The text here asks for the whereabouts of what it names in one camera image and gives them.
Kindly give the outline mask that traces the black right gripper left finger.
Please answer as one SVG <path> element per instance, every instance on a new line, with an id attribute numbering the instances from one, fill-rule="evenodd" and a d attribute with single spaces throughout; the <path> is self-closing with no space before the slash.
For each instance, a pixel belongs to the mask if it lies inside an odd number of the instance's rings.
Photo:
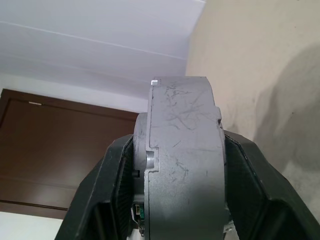
<path id="1" fill-rule="evenodd" d="M 126 240 L 133 196 L 129 134 L 114 140 L 82 180 L 54 240 Z"/>

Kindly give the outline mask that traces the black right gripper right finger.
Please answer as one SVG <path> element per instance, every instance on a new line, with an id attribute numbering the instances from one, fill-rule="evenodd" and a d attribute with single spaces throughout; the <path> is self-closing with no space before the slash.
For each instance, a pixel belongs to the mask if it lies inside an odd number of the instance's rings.
<path id="1" fill-rule="evenodd" d="M 224 135 L 226 200 L 239 240 L 320 240 L 320 224 L 258 146 Z"/>

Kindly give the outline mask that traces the grey motor housing copper windings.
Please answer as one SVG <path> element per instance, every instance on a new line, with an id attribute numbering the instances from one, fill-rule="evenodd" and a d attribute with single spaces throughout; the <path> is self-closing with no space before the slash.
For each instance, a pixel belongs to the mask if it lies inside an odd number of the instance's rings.
<path id="1" fill-rule="evenodd" d="M 223 240 L 225 137 L 205 77 L 151 81 L 144 172 L 145 240 Z"/>

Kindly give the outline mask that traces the brown wooden door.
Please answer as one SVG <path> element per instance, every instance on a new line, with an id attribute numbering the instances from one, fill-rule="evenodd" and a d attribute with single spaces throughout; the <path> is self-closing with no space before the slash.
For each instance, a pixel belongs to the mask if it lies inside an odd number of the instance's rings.
<path id="1" fill-rule="evenodd" d="M 65 211 L 108 146 L 132 134 L 134 112 L 4 89 L 0 203 Z"/>

